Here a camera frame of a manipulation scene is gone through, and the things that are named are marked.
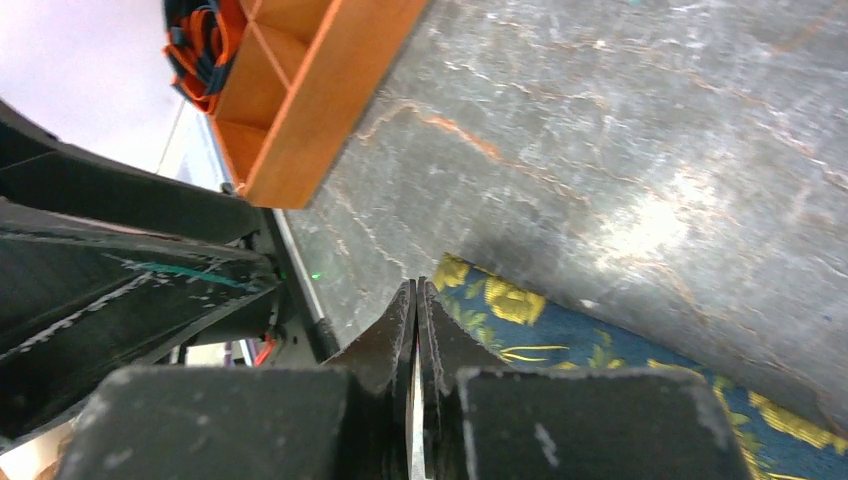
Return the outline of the blue yellow floral tie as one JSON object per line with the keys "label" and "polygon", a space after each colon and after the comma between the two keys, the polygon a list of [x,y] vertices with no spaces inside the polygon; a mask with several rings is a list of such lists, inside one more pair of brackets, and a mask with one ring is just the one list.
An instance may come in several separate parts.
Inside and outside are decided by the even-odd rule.
{"label": "blue yellow floral tie", "polygon": [[731,420],[755,479],[844,479],[847,441],[689,358],[566,309],[455,255],[432,278],[448,313],[515,367],[674,368],[700,375]]}

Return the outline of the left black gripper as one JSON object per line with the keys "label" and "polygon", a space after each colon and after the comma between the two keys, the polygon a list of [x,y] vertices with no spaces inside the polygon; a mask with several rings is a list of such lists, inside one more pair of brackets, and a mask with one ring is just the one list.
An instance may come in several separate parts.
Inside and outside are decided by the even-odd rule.
{"label": "left black gripper", "polygon": [[65,143],[1,108],[1,447],[112,371],[212,329],[263,333],[280,280],[258,208]]}

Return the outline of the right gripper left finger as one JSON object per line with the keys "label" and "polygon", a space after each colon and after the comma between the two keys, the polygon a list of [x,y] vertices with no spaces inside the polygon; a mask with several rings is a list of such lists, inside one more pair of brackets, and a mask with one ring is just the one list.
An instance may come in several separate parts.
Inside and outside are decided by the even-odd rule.
{"label": "right gripper left finger", "polygon": [[350,373],[338,479],[408,479],[412,448],[417,285],[401,283],[383,314],[326,364]]}

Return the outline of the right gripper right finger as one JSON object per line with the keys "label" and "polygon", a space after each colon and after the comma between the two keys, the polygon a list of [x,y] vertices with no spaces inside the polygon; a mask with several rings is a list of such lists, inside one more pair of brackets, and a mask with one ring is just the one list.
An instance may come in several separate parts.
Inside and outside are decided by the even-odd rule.
{"label": "right gripper right finger", "polygon": [[501,362],[451,317],[435,285],[417,287],[425,471],[434,479],[509,479]]}

